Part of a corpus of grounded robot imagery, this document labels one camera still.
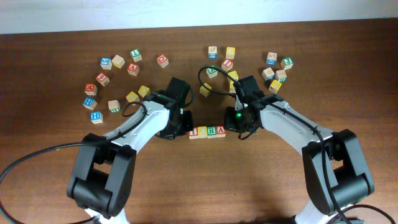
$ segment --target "white wall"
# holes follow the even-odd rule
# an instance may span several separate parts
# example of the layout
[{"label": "white wall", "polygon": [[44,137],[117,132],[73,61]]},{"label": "white wall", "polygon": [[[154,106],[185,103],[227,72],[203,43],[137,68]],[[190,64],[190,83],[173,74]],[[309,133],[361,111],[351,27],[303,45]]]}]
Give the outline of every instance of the white wall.
[{"label": "white wall", "polygon": [[398,0],[0,0],[0,34],[398,17]]}]

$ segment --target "wooden table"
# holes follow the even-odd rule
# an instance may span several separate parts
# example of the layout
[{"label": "wooden table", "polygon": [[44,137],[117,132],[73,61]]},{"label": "wooden table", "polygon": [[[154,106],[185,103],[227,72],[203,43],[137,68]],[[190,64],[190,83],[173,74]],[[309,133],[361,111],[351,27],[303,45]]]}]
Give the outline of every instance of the wooden table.
[{"label": "wooden table", "polygon": [[[195,126],[223,124],[226,96],[199,94],[197,72],[221,65],[227,46],[236,47],[233,70],[261,77],[268,52],[291,56],[292,69],[278,94],[312,121],[359,137],[376,191],[363,203],[398,220],[398,20],[295,22],[171,29],[102,30],[0,35],[0,168],[36,150],[102,135],[124,120],[108,111],[108,101],[137,91],[165,89],[171,77],[184,79],[195,92]],[[207,47],[218,46],[218,59]],[[138,77],[101,57],[120,55],[132,62],[138,48]],[[170,64],[161,68],[156,57]],[[105,72],[102,87],[95,76]],[[225,77],[203,79],[228,91]],[[90,122],[83,107],[86,83],[96,83],[103,124]],[[88,218],[66,196],[78,148],[62,149],[17,166],[0,187],[1,202],[27,223],[66,223]],[[237,223],[289,217],[308,201],[300,154],[278,136],[260,130],[247,141],[226,138],[174,141],[152,138],[138,154],[126,213],[132,223]],[[387,223],[379,214],[357,209],[367,223]],[[2,217],[1,223],[7,223]]]}]

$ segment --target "cube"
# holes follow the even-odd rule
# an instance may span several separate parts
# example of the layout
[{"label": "cube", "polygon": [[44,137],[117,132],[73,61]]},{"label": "cube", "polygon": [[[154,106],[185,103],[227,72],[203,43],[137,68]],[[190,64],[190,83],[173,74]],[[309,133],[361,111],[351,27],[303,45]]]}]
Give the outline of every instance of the cube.
[{"label": "cube", "polygon": [[118,68],[122,68],[124,65],[124,59],[118,55],[113,57],[112,64]]},{"label": "cube", "polygon": [[131,57],[134,60],[134,62],[138,62],[138,61],[142,60],[141,53],[140,53],[140,51],[138,49],[132,50],[130,52],[130,54],[131,54]]},{"label": "cube", "polygon": [[97,95],[97,86],[95,86],[94,84],[86,84],[85,87],[85,93],[89,96],[95,96]]},{"label": "cube", "polygon": [[206,73],[209,76],[209,78],[214,78],[217,76],[217,70],[215,70],[214,68],[207,68],[206,69]]},{"label": "cube", "polygon": [[293,60],[292,60],[291,57],[284,58],[284,59],[280,62],[280,65],[282,66],[282,69],[283,69],[283,70],[290,69],[290,68],[293,67]]},{"label": "cube", "polygon": [[216,127],[207,127],[207,138],[217,138]]},{"label": "cube", "polygon": [[188,137],[189,137],[189,139],[197,139],[197,138],[199,137],[199,135],[198,135],[198,128],[197,128],[197,127],[194,127],[194,128],[192,129],[192,131],[190,131],[190,132],[188,133]]},{"label": "cube", "polygon": [[127,67],[127,72],[130,75],[137,76],[139,72],[139,67],[136,64],[130,63],[129,66]]},{"label": "cube", "polygon": [[198,127],[198,137],[197,138],[207,138],[207,127]]},{"label": "cube", "polygon": [[278,80],[279,82],[284,82],[286,81],[286,72],[285,70],[278,70],[276,71],[275,74],[275,79]]},{"label": "cube", "polygon": [[109,78],[102,72],[95,79],[103,86],[109,83]]},{"label": "cube", "polygon": [[225,59],[225,61],[223,62],[223,64],[221,65],[221,68],[228,72],[229,70],[232,69],[232,66],[234,65],[234,63],[228,59]]},{"label": "cube", "polygon": [[228,72],[228,75],[231,78],[233,78],[235,81],[239,80],[239,76],[238,76],[238,73],[236,71]]},{"label": "cube", "polygon": [[127,96],[126,99],[129,103],[131,102],[138,102],[139,101],[139,97],[137,94],[135,94],[133,91],[131,91]]},{"label": "cube", "polygon": [[101,58],[101,62],[99,63],[99,65],[103,69],[110,70],[112,68],[111,59],[110,58]]},{"label": "cube", "polygon": [[102,116],[101,112],[99,112],[99,111],[91,112],[90,117],[91,117],[92,123],[100,124],[100,123],[104,122],[103,116]]},{"label": "cube", "polygon": [[159,56],[156,61],[162,68],[166,67],[169,64],[169,59],[164,55]]},{"label": "cube", "polygon": [[[205,83],[204,84],[207,88],[211,89],[211,86],[209,86],[209,84]],[[203,96],[207,97],[210,94],[210,91],[207,90],[204,86],[200,87],[200,91],[199,91]]]},{"label": "cube", "polygon": [[150,90],[146,86],[141,86],[138,90],[138,95],[140,95],[142,98],[144,98],[146,95],[150,94]]},{"label": "cube", "polygon": [[274,77],[275,77],[275,73],[274,73],[274,71],[272,70],[272,68],[267,68],[267,69],[264,69],[263,71],[262,71],[262,77],[266,80],[266,81],[268,81],[268,80],[271,80],[271,79],[273,79]]},{"label": "cube", "polygon": [[89,110],[93,110],[96,105],[97,102],[90,97],[86,97],[85,100],[83,101],[83,106]]},{"label": "cube", "polygon": [[210,46],[209,47],[209,59],[216,59],[217,58],[217,47]]},{"label": "cube", "polygon": [[267,55],[267,65],[276,65],[277,56],[277,53],[269,52]]},{"label": "cube", "polygon": [[234,81],[232,80],[229,81],[229,93],[236,93]]},{"label": "cube", "polygon": [[108,108],[112,113],[120,111],[120,104],[118,100],[108,101]]},{"label": "cube", "polygon": [[234,59],[234,57],[235,57],[235,48],[234,47],[227,47],[226,48],[225,58]]},{"label": "cube", "polygon": [[277,93],[281,86],[282,84],[280,82],[278,82],[277,80],[273,80],[268,90],[273,93]]},{"label": "cube", "polygon": [[222,137],[226,136],[226,131],[224,129],[224,126],[217,126],[216,130],[217,130],[217,137],[218,138],[222,138]]}]

